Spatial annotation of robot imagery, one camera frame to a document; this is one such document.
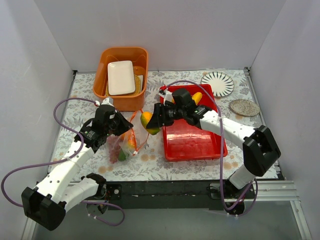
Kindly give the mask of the green yellow papaya toy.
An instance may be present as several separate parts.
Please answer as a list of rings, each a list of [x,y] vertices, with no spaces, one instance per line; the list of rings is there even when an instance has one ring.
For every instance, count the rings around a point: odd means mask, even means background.
[[[143,128],[151,135],[156,135],[160,129],[158,127],[156,128],[147,128],[147,124],[150,122],[152,118],[152,113],[148,111],[144,111],[140,116],[140,122]]]

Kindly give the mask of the purple grape bunch toy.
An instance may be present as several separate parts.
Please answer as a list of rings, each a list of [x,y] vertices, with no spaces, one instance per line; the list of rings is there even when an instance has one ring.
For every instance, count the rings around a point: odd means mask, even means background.
[[[110,136],[107,138],[107,149],[109,162],[114,164],[118,161],[121,146],[120,146],[120,138],[118,136]]]

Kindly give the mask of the yellow elongated mango toy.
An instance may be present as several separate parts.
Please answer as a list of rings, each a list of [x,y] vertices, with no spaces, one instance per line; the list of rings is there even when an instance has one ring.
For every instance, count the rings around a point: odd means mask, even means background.
[[[201,92],[196,92],[192,95],[192,100],[195,102],[196,105],[199,104],[199,102],[201,101],[202,99],[202,96],[203,94]]]

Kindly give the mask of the clear zip top bag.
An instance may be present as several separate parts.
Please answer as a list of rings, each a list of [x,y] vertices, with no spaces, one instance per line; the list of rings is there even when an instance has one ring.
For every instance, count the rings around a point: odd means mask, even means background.
[[[136,157],[147,143],[149,133],[141,123],[142,109],[135,111],[126,119],[133,124],[133,128],[126,133],[115,136],[111,135],[106,140],[107,159],[111,164],[125,162]]]

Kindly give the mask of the orange green mango toy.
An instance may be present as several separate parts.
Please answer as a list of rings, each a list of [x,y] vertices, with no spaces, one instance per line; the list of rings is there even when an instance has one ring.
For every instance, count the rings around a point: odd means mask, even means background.
[[[120,149],[119,149],[119,153],[118,153],[118,161],[120,162],[124,162],[128,159],[130,159],[135,152],[135,145],[133,144],[133,142],[123,142],[120,145]]]

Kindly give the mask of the orange tangerine toy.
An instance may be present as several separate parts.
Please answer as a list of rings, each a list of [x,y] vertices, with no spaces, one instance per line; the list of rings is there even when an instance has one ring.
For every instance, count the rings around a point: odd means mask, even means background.
[[[124,134],[122,134],[120,137],[119,137],[119,140],[121,142],[126,142],[126,143],[129,143],[131,142],[133,139],[133,135],[131,132],[126,132]]]

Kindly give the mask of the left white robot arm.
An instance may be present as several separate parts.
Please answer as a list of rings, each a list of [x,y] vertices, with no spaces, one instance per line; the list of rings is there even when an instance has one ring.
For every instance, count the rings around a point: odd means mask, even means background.
[[[107,181],[99,174],[90,173],[82,180],[69,186],[82,166],[91,159],[111,135],[121,136],[133,128],[132,123],[113,106],[100,105],[94,118],[87,120],[66,153],[66,161],[58,164],[34,188],[26,187],[21,194],[24,214],[45,227],[55,230],[66,213],[93,197],[105,198]]]

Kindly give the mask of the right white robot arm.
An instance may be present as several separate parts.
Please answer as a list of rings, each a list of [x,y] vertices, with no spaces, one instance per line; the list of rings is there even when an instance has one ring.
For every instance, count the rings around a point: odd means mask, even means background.
[[[243,165],[228,178],[226,192],[230,198],[243,195],[244,187],[254,178],[262,177],[280,158],[281,151],[268,127],[255,128],[222,117],[212,108],[197,103],[185,88],[171,92],[164,86],[159,95],[163,102],[154,105],[153,114],[144,127],[146,130],[168,127],[183,119],[190,126],[219,134],[242,150]]]

